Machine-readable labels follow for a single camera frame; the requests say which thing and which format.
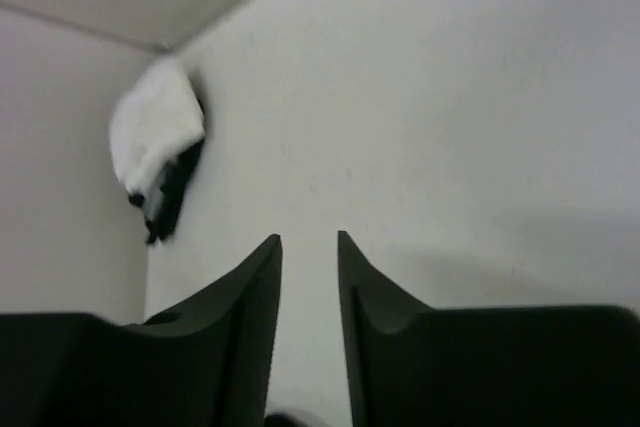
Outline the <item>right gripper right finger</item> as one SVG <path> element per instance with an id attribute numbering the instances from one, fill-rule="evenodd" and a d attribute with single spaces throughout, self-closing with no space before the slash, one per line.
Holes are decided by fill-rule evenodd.
<path id="1" fill-rule="evenodd" d="M 356 426 L 635 426 L 639 320 L 609 305 L 435 309 L 337 235 Z"/>

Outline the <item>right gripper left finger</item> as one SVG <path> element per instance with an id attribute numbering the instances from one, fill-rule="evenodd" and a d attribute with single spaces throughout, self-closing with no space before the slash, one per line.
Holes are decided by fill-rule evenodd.
<path id="1" fill-rule="evenodd" d="M 5 426 L 259 426 L 280 301 L 282 244 L 141 324 L 88 313 L 1 318 Z"/>

